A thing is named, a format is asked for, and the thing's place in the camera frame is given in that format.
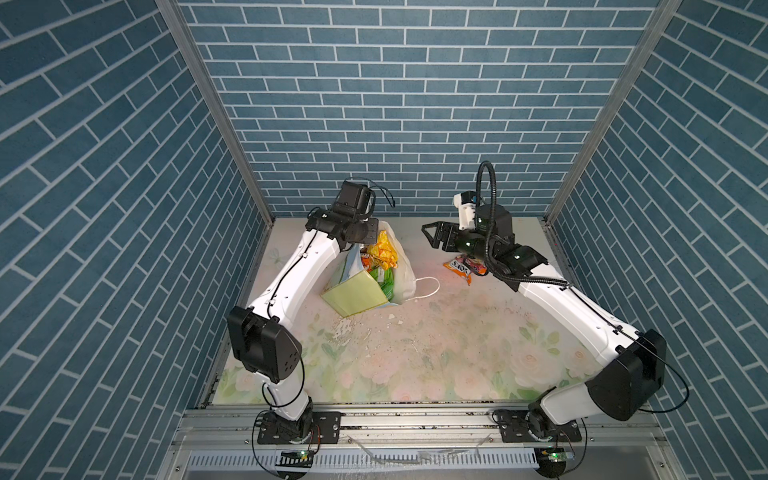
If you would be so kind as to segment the orange snack packet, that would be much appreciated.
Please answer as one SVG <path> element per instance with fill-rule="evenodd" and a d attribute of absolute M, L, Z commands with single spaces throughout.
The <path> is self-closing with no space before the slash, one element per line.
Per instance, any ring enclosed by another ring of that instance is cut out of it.
<path fill-rule="evenodd" d="M 443 267 L 453 272 L 466 281 L 468 285 L 472 284 L 475 277 L 484 277 L 488 274 L 486 266 L 467 255 L 459 255 L 443 264 Z"/>

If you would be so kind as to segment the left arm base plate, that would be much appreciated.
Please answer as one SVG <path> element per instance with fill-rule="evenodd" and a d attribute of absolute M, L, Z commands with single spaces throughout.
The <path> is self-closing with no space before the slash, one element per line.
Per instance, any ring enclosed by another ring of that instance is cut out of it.
<path fill-rule="evenodd" d="M 259 445 L 289 445 L 308 443 L 312 437 L 312 442 L 321 446 L 337 444 L 341 419 L 342 414 L 338 411 L 319 411 L 292 421 L 265 410 L 256 422 L 256 442 Z"/>

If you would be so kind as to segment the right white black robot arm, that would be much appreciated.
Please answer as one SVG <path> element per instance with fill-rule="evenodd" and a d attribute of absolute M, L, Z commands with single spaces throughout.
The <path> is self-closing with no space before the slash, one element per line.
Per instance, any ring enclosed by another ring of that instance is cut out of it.
<path fill-rule="evenodd" d="M 488 275 L 535 302 L 571 332 L 600 365 L 591 378 L 553 387 L 529 404 L 527 437 L 558 436 L 573 421 L 597 414 L 627 421 L 663 386 L 667 343 L 641 332 L 586 298 L 530 246 L 518 243 L 510 214 L 497 204 L 461 202 L 457 223 L 436 221 L 421 231 L 434 249 L 466 254 Z"/>

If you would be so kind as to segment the yellow snack packet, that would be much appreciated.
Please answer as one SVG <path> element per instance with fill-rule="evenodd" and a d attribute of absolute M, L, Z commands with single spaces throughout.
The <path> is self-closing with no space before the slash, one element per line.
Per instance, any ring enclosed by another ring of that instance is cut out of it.
<path fill-rule="evenodd" d="M 386 230 L 381 230 L 378 233 L 376 243 L 369 246 L 366 249 L 366 253 L 369 259 L 368 266 L 371 268 L 389 270 L 396 268 L 398 265 L 398 252 L 390 241 Z"/>

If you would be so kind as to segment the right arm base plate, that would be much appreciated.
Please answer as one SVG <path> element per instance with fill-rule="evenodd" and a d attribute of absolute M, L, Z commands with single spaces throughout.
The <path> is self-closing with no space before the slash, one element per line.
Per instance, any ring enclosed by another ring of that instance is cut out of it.
<path fill-rule="evenodd" d="M 544 425 L 531 419 L 527 410 L 497 409 L 491 413 L 491 420 L 497 426 L 503 443 L 555 443 L 583 439 L 576 421 L 564 425 Z"/>

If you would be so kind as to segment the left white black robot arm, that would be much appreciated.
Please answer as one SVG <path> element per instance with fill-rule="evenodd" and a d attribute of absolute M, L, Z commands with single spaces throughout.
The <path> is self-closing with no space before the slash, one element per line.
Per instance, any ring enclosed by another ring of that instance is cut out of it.
<path fill-rule="evenodd" d="M 232 353 L 262 382 L 264 399 L 279 417 L 297 422 L 309 410 L 302 346 L 293 333 L 300 307 L 321 274 L 351 245 L 373 244 L 379 220 L 316 210 L 292 255 L 268 287 L 228 317 Z"/>

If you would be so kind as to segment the colourful paper gift bag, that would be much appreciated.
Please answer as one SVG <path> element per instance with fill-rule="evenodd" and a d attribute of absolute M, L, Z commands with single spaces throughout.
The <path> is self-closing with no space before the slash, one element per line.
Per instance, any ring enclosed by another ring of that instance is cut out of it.
<path fill-rule="evenodd" d="M 321 298 L 342 318 L 429 298 L 440 290 L 437 278 L 415 276 L 401 242 L 386 221 L 379 223 L 379 232 L 387 233 L 398 257 L 397 265 L 388 270 L 373 267 L 369 271 L 363 262 L 364 247 L 354 245 L 321 294 Z"/>

